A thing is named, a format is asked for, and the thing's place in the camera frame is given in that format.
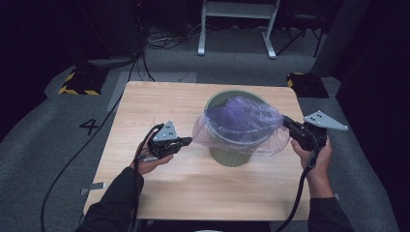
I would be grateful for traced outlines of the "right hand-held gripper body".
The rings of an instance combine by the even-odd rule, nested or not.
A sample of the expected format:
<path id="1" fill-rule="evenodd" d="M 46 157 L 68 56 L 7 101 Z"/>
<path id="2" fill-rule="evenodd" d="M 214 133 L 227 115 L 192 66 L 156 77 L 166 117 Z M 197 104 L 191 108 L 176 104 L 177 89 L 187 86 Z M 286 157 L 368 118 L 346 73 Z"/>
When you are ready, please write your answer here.
<path id="1" fill-rule="evenodd" d="M 318 151 L 326 145 L 327 129 L 348 130 L 346 125 L 343 125 L 321 110 L 305 116 L 303 123 L 294 122 L 293 127 L 295 131 L 289 133 L 289 135 L 306 151 Z"/>

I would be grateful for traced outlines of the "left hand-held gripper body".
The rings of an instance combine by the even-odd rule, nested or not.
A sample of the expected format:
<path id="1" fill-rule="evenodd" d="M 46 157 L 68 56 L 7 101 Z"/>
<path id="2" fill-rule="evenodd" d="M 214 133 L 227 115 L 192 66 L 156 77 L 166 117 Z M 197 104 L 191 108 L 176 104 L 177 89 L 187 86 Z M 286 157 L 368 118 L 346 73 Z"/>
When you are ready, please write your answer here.
<path id="1" fill-rule="evenodd" d="M 148 141 L 150 153 L 157 159 L 178 153 L 182 147 L 177 147 L 177 143 L 182 141 L 179 140 L 173 122 L 169 120 L 165 124 L 157 125 L 157 128 Z"/>

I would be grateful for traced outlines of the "purple plastic bag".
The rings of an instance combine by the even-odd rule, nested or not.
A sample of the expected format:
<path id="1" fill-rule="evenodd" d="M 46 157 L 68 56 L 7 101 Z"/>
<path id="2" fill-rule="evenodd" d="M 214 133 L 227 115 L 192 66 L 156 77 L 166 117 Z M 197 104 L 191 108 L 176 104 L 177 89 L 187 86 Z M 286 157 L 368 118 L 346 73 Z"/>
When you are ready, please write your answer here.
<path id="1" fill-rule="evenodd" d="M 264 101 L 245 96 L 204 110 L 197 118 L 193 141 L 208 148 L 255 156 L 272 156 L 283 150 L 289 130 L 284 116 Z"/>

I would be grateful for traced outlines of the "green trash bin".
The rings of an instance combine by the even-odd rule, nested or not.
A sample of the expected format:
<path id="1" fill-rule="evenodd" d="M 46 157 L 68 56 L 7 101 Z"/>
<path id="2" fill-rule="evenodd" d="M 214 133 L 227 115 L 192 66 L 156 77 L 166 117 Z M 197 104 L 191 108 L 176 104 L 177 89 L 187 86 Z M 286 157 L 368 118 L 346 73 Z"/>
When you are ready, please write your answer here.
<path id="1" fill-rule="evenodd" d="M 224 105 L 229 99 L 234 97 L 246 97 L 252 100 L 256 100 L 257 102 L 264 102 L 261 97 L 255 95 L 252 92 L 246 90 L 225 90 L 214 94 L 206 103 L 205 110 L 222 106 Z M 223 151 L 222 149 L 218 148 L 210 148 L 209 149 L 211 157 L 219 164 L 227 166 L 227 167 L 237 167 L 241 166 L 249 161 L 251 155 L 230 152 L 230 151 Z"/>

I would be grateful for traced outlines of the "person's left hand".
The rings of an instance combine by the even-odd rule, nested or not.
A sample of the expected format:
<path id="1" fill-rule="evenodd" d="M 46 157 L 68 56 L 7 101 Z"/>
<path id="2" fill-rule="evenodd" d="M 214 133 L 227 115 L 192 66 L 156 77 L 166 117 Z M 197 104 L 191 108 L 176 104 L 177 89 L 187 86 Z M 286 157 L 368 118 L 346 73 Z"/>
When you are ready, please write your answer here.
<path id="1" fill-rule="evenodd" d="M 167 164 L 169 163 L 174 156 L 173 155 L 169 155 L 163 159 L 156 159 L 153 161 L 140 161 L 137 157 L 138 155 L 141 153 L 141 151 L 143 149 L 145 149 L 147 147 L 146 144 L 142 144 L 140 143 L 136 149 L 135 155 L 134 155 L 134 159 L 132 160 L 130 167 L 133 169 L 136 169 L 138 171 L 139 174 L 141 175 L 145 175 L 148 174 L 150 172 L 152 172 L 153 170 L 155 170 L 158 166 L 163 165 L 163 164 Z"/>

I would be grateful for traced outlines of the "person's right hand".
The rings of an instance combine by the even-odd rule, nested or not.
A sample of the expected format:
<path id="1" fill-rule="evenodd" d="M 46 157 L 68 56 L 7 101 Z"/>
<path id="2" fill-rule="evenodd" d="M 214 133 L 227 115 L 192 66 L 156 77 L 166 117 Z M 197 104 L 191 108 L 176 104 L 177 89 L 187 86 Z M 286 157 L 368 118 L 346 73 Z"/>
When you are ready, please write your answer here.
<path id="1" fill-rule="evenodd" d="M 301 166 L 306 168 L 308 166 L 308 162 L 310 161 L 312 152 L 303 150 L 301 145 L 295 139 L 291 140 L 291 146 L 294 152 L 300 157 Z M 332 152 L 333 149 L 331 141 L 330 139 L 327 139 L 326 145 L 321 148 L 317 154 L 315 166 L 307 174 L 307 179 L 310 182 L 328 177 L 328 167 L 331 162 Z"/>

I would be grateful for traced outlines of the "black yellow striped stand base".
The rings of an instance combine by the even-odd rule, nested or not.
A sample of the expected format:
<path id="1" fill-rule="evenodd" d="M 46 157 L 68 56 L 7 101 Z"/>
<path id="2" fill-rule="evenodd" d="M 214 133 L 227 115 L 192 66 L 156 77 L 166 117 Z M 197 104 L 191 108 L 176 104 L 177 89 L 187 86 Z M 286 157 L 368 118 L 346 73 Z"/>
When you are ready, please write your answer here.
<path id="1" fill-rule="evenodd" d="M 73 69 L 59 90 L 59 94 L 98 96 L 108 75 L 108 70 L 90 72 Z"/>
<path id="2" fill-rule="evenodd" d="M 327 99 L 329 94 L 320 77 L 310 72 L 291 72 L 286 77 L 288 87 L 298 98 Z"/>

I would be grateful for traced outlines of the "grey tape strip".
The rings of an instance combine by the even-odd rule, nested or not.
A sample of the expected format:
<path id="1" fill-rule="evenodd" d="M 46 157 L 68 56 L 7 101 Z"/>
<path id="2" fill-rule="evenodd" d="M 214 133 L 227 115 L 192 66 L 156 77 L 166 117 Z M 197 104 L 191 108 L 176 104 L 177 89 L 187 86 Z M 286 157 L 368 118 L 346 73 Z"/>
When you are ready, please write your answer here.
<path id="1" fill-rule="evenodd" d="M 104 189 L 104 188 L 105 188 L 105 182 L 93 183 L 89 187 L 82 188 L 80 190 L 80 195 L 86 195 L 92 190 Z"/>

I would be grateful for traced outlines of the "black tripod stand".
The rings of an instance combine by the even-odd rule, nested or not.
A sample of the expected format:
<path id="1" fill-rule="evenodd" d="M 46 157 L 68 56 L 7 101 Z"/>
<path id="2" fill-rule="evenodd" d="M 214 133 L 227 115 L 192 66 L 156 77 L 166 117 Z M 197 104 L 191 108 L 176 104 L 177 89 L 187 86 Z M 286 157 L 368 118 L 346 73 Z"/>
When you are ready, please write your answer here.
<path id="1" fill-rule="evenodd" d="M 303 36 L 307 30 L 310 30 L 317 40 L 313 57 L 318 54 L 319 46 L 321 45 L 324 34 L 325 14 L 316 4 L 302 5 L 286 5 L 284 7 L 286 16 L 286 25 L 284 26 L 286 33 L 290 34 L 290 29 L 298 29 L 299 33 L 295 37 L 291 37 L 290 41 L 281 48 L 277 55 L 280 55 L 286 48 L 293 44 L 298 38 Z"/>

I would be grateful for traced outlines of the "grey column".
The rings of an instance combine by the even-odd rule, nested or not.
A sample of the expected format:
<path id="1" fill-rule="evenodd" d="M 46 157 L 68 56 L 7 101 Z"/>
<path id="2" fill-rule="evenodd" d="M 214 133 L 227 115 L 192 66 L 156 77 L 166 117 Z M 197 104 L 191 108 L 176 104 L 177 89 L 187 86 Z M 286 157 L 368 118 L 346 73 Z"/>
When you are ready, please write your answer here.
<path id="1" fill-rule="evenodd" d="M 370 0 L 344 0 L 329 35 L 310 72 L 318 77 L 331 76 L 366 13 Z"/>

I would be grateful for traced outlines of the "white metal stand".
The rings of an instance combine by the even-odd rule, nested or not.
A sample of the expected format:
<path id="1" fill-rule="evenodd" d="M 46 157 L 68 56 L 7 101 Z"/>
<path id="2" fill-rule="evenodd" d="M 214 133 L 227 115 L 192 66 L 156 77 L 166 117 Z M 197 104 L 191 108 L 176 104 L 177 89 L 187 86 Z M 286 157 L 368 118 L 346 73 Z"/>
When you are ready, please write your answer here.
<path id="1" fill-rule="evenodd" d="M 268 56 L 275 59 L 277 54 L 271 43 L 271 33 L 277 17 L 278 8 L 281 0 L 274 0 L 273 3 L 256 4 L 256 3 L 234 3 L 234 2 L 216 2 L 212 0 L 203 0 L 201 9 L 201 30 L 198 42 L 197 54 L 205 54 L 206 44 L 206 20 L 208 17 L 236 17 L 251 19 L 268 19 L 267 29 L 262 32 L 262 39 L 265 44 Z"/>

